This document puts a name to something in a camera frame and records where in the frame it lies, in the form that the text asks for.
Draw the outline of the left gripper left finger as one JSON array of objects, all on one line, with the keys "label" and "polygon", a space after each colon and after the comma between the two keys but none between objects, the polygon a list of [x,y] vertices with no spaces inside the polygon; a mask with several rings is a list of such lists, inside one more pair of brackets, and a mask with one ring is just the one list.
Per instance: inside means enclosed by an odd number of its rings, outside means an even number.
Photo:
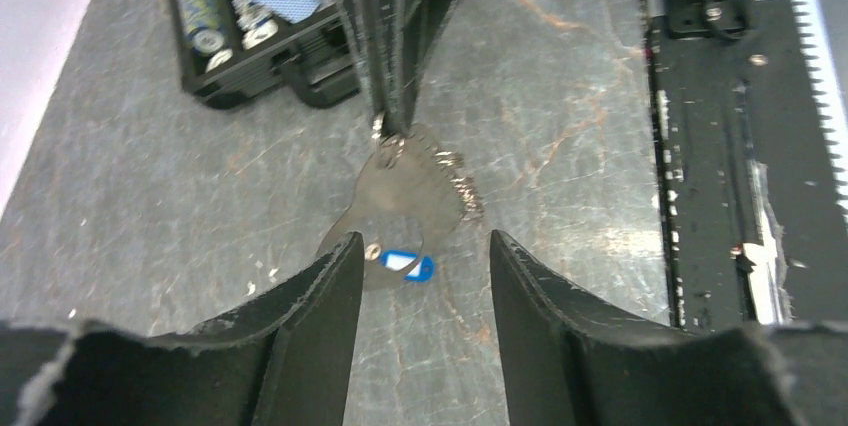
[{"label": "left gripper left finger", "polygon": [[357,233],[185,333],[1,325],[5,425],[339,425],[363,286]]}]

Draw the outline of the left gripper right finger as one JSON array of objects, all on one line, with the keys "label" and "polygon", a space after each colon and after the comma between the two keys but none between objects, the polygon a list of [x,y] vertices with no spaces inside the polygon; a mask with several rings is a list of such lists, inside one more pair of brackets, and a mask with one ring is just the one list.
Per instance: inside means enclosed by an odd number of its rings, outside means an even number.
[{"label": "left gripper right finger", "polygon": [[693,335],[612,305],[490,236],[513,425],[843,425],[847,328],[748,322]]}]

